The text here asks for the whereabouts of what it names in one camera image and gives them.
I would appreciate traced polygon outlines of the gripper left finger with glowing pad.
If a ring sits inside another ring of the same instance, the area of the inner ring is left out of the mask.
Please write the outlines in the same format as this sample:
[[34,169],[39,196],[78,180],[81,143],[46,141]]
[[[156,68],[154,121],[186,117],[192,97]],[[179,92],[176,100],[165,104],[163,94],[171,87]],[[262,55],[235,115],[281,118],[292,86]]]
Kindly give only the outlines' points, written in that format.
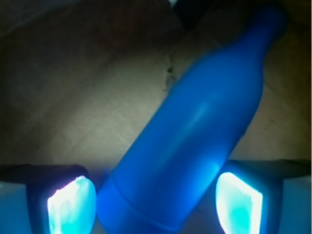
[[71,165],[2,165],[2,234],[89,234],[96,190],[87,170]]

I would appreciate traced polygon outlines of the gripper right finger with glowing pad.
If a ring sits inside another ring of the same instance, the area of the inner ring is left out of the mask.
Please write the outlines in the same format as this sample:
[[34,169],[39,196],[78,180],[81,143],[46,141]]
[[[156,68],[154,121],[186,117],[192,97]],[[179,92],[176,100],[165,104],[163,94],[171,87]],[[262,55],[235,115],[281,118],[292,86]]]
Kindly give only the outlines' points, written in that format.
[[229,160],[217,177],[215,205],[226,234],[310,234],[311,161]]

